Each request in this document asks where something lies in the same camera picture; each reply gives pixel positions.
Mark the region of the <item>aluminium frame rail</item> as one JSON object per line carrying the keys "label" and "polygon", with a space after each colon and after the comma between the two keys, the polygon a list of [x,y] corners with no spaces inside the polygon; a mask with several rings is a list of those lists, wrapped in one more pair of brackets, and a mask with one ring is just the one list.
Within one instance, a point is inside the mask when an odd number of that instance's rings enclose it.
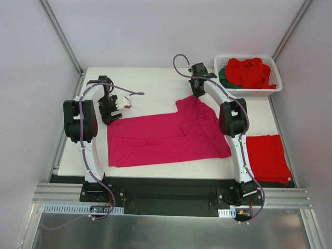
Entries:
{"label": "aluminium frame rail", "polygon": [[112,180],[110,191],[99,184],[94,190],[82,184],[38,184],[33,202],[119,207],[125,214],[189,217],[215,217],[219,210],[312,209],[307,190],[263,188],[236,199],[230,181],[191,181],[180,179]]}

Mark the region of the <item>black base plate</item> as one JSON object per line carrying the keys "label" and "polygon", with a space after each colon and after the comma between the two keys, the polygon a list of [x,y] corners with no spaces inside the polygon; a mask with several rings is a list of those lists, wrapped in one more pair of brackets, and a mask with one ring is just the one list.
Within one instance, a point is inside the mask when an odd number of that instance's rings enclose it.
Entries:
{"label": "black base plate", "polygon": [[[79,194],[84,180],[82,176],[57,175],[50,179],[53,184],[78,184]],[[106,177],[106,182],[115,197],[113,205],[123,208],[125,214],[215,217],[218,210],[231,206],[223,194],[233,186],[232,179]],[[261,191],[241,205],[260,207]]]}

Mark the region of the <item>red crumpled t shirt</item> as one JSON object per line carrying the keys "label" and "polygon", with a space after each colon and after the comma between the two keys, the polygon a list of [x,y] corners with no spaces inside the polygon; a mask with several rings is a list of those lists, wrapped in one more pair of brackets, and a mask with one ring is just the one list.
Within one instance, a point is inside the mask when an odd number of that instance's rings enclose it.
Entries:
{"label": "red crumpled t shirt", "polygon": [[276,89],[276,84],[269,83],[270,74],[270,66],[263,64],[261,58],[244,61],[232,58],[226,65],[227,80],[242,89]]}

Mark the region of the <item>white plastic laundry basket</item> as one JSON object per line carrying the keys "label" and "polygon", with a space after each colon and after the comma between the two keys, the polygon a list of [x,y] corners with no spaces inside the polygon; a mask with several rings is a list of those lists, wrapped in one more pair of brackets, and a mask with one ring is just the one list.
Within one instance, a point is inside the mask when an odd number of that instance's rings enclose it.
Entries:
{"label": "white plastic laundry basket", "polygon": [[220,84],[237,97],[266,97],[283,88],[277,66],[268,56],[216,56],[214,71]]}

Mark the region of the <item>folded red t shirt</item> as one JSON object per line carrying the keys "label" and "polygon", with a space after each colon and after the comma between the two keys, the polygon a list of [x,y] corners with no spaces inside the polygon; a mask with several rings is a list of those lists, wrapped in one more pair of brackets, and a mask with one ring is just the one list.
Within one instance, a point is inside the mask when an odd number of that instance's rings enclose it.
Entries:
{"label": "folded red t shirt", "polygon": [[246,145],[250,166],[257,181],[286,184],[293,177],[278,134],[248,136]]}

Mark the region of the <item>pink t shirt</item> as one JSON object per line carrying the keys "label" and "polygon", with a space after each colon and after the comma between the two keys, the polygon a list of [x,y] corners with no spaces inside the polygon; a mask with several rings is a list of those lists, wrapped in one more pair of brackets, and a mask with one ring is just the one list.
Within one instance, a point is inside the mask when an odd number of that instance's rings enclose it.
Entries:
{"label": "pink t shirt", "polygon": [[175,104],[175,113],[119,119],[108,126],[108,165],[127,168],[231,156],[212,108],[194,96]]}

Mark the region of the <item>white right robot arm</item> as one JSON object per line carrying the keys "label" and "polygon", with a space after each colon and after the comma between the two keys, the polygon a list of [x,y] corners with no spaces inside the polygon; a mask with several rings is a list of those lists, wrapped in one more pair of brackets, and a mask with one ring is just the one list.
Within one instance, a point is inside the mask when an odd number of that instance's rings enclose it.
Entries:
{"label": "white right robot arm", "polygon": [[229,144],[234,166],[233,186],[223,194],[223,200],[234,206],[244,205],[257,193],[246,148],[249,127],[246,101],[237,99],[215,82],[213,79],[217,76],[209,73],[203,63],[190,66],[188,71],[191,73],[189,82],[193,95],[199,97],[208,94],[219,105],[218,125]]}

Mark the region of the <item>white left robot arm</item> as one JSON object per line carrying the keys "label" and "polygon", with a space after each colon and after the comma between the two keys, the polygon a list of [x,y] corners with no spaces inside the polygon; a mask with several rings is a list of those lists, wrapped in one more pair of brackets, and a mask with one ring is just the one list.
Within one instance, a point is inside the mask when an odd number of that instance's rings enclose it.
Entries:
{"label": "white left robot arm", "polygon": [[117,113],[118,97],[111,94],[114,88],[108,76],[99,76],[97,80],[88,81],[80,96],[63,103],[65,135],[76,145],[85,171],[81,202],[107,202],[107,206],[115,203],[96,149],[98,119],[95,111],[97,105],[106,126],[122,117]]}

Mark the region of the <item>green t shirt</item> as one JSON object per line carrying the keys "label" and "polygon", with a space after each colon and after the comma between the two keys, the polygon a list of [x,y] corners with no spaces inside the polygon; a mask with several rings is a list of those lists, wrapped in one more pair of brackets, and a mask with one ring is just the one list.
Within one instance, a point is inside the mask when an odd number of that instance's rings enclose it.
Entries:
{"label": "green t shirt", "polygon": [[238,86],[238,85],[235,85],[233,83],[230,83],[228,80],[227,80],[227,77],[226,77],[226,67],[223,67],[219,72],[218,72],[218,76],[219,76],[219,81],[220,83],[225,87],[225,88],[228,88],[228,89],[241,89],[242,87],[241,86]]}

